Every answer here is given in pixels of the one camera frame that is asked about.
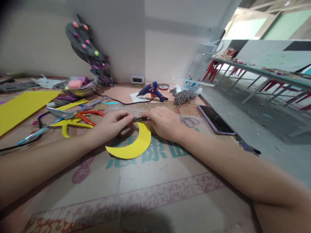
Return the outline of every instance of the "blue pen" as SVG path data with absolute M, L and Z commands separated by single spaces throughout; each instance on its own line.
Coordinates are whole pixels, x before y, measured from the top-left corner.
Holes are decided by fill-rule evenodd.
M 59 121 L 62 121 L 64 118 L 58 118 L 55 122 L 53 122 L 52 124 L 49 124 L 48 126 L 42 128 L 42 129 L 39 129 L 37 130 L 36 132 L 34 132 L 33 134 L 30 134 L 27 138 L 25 138 L 24 140 L 20 141 L 18 143 L 18 145 L 21 145 L 25 142 L 28 142 L 30 139 L 32 139 L 33 137 L 36 137 L 36 136 L 39 136 L 40 134 L 43 134 L 45 131 L 47 131 L 49 128 L 50 128 L 50 125 L 53 125 Z

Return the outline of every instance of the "electrical outlet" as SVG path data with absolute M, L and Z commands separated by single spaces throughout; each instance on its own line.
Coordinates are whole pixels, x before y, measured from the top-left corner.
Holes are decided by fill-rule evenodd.
M 144 76 L 141 74 L 132 74 L 131 75 L 131 83 L 134 84 L 144 84 Z

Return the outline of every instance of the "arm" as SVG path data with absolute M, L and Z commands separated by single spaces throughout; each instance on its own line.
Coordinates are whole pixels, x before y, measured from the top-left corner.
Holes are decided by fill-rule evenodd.
M 110 112 L 84 135 L 0 157 L 0 209 L 114 138 L 133 120 L 129 111 Z
M 240 146 L 227 145 L 186 128 L 168 108 L 151 109 L 142 117 L 152 119 L 147 123 L 154 127 L 159 136 L 181 144 L 251 198 L 263 230 L 281 227 L 286 232 L 291 229 L 287 224 L 291 224 L 297 232 L 299 227 L 299 232 L 306 232 L 307 227 L 311 227 L 310 191 L 290 174 Z

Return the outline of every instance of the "scissor blade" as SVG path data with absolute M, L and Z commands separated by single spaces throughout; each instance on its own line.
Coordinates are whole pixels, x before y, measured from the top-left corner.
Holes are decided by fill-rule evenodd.
M 55 109 L 55 108 L 47 107 L 46 109 L 49 112 L 51 112 L 53 115 L 55 115 L 57 117 L 64 118 L 66 120 L 71 119 L 71 118 L 73 118 L 75 116 L 74 113 L 65 112 L 65 111 L 62 111 L 62 110 Z
M 149 121 L 150 119 L 147 117 L 136 117 L 134 120 L 139 122 L 139 121 Z

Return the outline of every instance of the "metal bowl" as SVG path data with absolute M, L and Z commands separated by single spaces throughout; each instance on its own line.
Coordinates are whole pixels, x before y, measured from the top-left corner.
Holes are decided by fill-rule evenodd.
M 53 86 L 54 89 L 59 89 L 65 94 L 71 96 L 71 97 L 87 97 L 89 95 L 93 94 L 93 88 L 94 86 L 90 87 L 82 87 L 78 89 L 65 89 L 65 87 L 68 85 L 68 82 L 64 83 L 58 83 Z

